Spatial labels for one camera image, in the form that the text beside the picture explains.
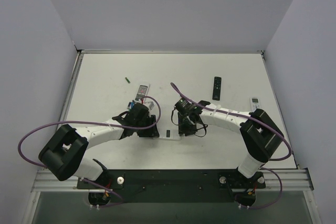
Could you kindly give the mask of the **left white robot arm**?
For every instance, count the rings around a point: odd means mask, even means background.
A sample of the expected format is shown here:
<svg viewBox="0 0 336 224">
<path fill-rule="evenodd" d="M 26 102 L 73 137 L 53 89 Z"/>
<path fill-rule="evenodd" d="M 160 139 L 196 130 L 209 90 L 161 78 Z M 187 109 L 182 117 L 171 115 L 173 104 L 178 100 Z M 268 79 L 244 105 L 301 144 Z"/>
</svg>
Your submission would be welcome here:
<svg viewBox="0 0 336 224">
<path fill-rule="evenodd" d="M 94 187 L 101 188 L 108 181 L 108 169 L 96 158 L 85 157 L 86 150 L 134 133 L 138 137 L 159 137 L 156 124 L 156 116 L 151 114 L 148 106 L 141 103 L 102 125 L 74 128 L 64 124 L 43 147 L 38 158 L 59 181 L 76 176 L 89 179 Z"/>
</svg>

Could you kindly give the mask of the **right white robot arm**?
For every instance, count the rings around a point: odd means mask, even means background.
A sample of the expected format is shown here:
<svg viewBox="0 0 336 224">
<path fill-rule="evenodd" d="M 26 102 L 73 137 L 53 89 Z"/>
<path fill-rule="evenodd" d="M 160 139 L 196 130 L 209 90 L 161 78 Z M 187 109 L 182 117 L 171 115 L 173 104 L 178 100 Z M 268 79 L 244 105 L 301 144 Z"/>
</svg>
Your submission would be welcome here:
<svg viewBox="0 0 336 224">
<path fill-rule="evenodd" d="M 185 98 L 180 98 L 173 110 L 177 111 L 180 136 L 196 135 L 199 130 L 206 133 L 208 126 L 216 126 L 241 134 L 247 148 L 247 156 L 237 170 L 248 179 L 271 160 L 284 136 L 262 109 L 238 112 L 208 101 L 194 104 Z"/>
</svg>

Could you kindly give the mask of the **red and white remote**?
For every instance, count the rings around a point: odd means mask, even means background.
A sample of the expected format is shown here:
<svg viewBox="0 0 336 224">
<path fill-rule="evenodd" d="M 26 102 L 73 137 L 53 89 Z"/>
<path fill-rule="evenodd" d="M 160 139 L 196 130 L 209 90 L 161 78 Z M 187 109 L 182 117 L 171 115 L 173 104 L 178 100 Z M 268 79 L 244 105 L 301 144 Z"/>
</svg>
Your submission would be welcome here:
<svg viewBox="0 0 336 224">
<path fill-rule="evenodd" d="M 159 139 L 167 141 L 180 141 L 181 137 L 176 129 L 159 130 Z"/>
</svg>

